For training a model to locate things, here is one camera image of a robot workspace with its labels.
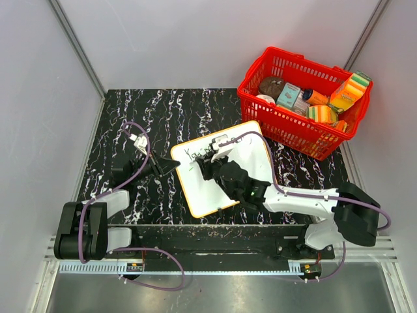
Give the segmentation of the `white board yellow frame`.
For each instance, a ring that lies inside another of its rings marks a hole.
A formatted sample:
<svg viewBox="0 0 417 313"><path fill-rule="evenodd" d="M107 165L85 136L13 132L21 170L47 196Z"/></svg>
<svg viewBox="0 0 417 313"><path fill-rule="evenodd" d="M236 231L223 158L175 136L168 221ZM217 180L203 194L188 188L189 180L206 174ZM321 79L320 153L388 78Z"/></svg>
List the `white board yellow frame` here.
<svg viewBox="0 0 417 313"><path fill-rule="evenodd" d="M228 154L229 161L218 175L205 181L192 160L201 155L213 155L211 142L227 134L235 143ZM171 149L173 160L179 161L177 175L191 215L202 218L236 204L251 213L265 211L266 193L272 184L271 163L261 127L248 121L188 142Z"/></svg>

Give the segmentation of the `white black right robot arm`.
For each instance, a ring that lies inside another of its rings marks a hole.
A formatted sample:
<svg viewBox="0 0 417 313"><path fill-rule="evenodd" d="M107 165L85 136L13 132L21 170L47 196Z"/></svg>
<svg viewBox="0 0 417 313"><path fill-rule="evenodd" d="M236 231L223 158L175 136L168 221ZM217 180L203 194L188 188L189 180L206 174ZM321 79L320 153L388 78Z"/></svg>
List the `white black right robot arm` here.
<svg viewBox="0 0 417 313"><path fill-rule="evenodd" d="M311 258L341 241L358 246L376 243L380 205L353 183L327 190L284 188L250 177L226 156L218 160L199 156L196 162L204 180L215 181L230 200L249 211L290 211L319 217L321 221L307 226L304 237L296 242L296 250L303 258Z"/></svg>

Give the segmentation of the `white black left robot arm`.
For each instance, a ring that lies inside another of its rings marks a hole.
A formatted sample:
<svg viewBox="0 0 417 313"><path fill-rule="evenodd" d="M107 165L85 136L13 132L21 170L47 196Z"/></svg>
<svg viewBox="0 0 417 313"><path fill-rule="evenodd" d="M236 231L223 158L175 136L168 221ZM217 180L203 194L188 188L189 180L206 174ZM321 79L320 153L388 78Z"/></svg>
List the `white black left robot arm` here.
<svg viewBox="0 0 417 313"><path fill-rule="evenodd" d="M108 218L129 207L132 189L142 179L153 175L162 177L180 166L180 162L151 153L146 164L128 160L111 169L110 192L89 203L70 201L64 204L53 246L59 260L79 260L86 263L101 260L112 249L111 237L120 237L118 249L127 258L136 257L141 242L131 230L108 229Z"/></svg>

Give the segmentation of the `white round lid container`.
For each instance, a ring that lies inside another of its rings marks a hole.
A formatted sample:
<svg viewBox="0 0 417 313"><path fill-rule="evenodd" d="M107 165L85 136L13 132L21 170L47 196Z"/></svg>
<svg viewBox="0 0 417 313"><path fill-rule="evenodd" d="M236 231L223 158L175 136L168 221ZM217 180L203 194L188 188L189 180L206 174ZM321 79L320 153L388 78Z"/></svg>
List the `white round lid container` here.
<svg viewBox="0 0 417 313"><path fill-rule="evenodd" d="M256 97L261 100L264 100L268 104L276 105L276 100L274 100L271 96L259 94Z"/></svg>

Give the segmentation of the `brown round bread pack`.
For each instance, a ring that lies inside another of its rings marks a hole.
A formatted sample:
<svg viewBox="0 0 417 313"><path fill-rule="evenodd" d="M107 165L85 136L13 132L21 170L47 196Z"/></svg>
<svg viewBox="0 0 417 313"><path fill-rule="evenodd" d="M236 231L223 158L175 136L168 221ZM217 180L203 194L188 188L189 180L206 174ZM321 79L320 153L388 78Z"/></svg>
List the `brown round bread pack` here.
<svg viewBox="0 0 417 313"><path fill-rule="evenodd" d="M258 87L259 94L267 95L277 100L287 82L277 76L269 76L261 81Z"/></svg>

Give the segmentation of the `teal small carton box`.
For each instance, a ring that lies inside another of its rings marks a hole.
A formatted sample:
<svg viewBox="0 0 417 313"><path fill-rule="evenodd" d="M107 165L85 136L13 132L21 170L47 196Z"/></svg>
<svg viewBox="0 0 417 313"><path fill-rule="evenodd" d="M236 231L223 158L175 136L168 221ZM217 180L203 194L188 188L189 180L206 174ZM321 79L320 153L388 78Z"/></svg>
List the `teal small carton box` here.
<svg viewBox="0 0 417 313"><path fill-rule="evenodd" d="M301 88L291 83L286 83L277 98L276 104L290 110L294 106L300 92Z"/></svg>

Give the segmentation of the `pink white packet in basket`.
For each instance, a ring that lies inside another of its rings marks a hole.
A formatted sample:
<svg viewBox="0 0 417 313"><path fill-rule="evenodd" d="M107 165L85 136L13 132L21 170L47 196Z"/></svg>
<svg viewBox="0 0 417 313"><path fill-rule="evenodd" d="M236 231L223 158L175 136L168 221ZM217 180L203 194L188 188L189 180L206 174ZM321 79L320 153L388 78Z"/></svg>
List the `pink white packet in basket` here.
<svg viewBox="0 0 417 313"><path fill-rule="evenodd" d="M310 104L303 101L302 99L297 99L293 104L292 111L298 115L306 117L308 115Z"/></svg>

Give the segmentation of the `red plastic shopping basket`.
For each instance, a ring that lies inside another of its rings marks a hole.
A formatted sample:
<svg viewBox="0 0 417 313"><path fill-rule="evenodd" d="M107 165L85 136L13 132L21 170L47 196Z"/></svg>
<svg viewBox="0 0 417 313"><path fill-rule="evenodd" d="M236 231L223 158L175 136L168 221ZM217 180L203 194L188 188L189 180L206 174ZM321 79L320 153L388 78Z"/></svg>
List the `red plastic shopping basket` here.
<svg viewBox="0 0 417 313"><path fill-rule="evenodd" d="M317 160L352 139L370 103L372 79L268 47L238 87L243 121Z"/></svg>

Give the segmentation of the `orange bottle blue cap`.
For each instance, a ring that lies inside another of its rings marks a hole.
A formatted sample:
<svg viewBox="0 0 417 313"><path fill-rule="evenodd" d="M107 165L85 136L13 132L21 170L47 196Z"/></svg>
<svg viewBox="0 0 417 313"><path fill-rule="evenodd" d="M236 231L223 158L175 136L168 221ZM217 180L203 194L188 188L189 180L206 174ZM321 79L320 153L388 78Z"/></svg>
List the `orange bottle blue cap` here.
<svg viewBox="0 0 417 313"><path fill-rule="evenodd" d="M305 89L302 95L302 100L312 106L316 105L328 105L329 98L320 94L313 89Z"/></svg>

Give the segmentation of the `striped orange sponge pack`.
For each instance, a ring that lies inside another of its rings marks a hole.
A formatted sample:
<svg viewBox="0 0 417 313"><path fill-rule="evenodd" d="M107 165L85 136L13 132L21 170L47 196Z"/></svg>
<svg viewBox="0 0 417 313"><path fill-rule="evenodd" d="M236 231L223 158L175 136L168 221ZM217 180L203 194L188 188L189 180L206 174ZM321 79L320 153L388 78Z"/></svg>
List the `striped orange sponge pack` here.
<svg viewBox="0 0 417 313"><path fill-rule="evenodd" d="M307 111L307 118L313 119L316 123L332 124L338 122L337 113L329 106L310 106Z"/></svg>

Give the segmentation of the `orange packet in basket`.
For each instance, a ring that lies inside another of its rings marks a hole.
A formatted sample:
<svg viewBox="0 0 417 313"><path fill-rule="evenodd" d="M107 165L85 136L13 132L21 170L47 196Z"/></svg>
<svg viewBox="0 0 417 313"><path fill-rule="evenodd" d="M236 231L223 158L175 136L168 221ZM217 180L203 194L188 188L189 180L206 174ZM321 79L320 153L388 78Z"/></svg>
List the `orange packet in basket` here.
<svg viewBox="0 0 417 313"><path fill-rule="evenodd" d="M347 122L344 120L336 121L335 123L330 124L330 127L332 127L334 130L337 130L339 132L345 132L347 129Z"/></svg>

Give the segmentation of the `yellow green sponge pack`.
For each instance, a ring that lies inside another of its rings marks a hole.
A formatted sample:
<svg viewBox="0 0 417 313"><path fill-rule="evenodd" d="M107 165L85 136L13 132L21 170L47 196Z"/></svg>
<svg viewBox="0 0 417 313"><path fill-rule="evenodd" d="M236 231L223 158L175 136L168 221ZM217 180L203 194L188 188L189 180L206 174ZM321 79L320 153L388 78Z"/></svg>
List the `yellow green sponge pack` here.
<svg viewBox="0 0 417 313"><path fill-rule="evenodd" d="M329 106L338 114L347 111L365 94L372 79L365 73L352 73L331 95Z"/></svg>

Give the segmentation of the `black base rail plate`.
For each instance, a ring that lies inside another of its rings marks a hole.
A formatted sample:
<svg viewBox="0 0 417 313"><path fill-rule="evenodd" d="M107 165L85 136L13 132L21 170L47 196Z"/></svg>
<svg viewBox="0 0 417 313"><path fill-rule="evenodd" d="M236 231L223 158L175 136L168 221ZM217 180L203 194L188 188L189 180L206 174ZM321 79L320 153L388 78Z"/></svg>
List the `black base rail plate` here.
<svg viewBox="0 0 417 313"><path fill-rule="evenodd" d="M301 245L305 225L112 225L112 230L131 231L130 243L108 246L104 257L133 258L137 251L121 247L159 248L178 256L197 254L257 254L281 260L333 260L331 244L316 251Z"/></svg>

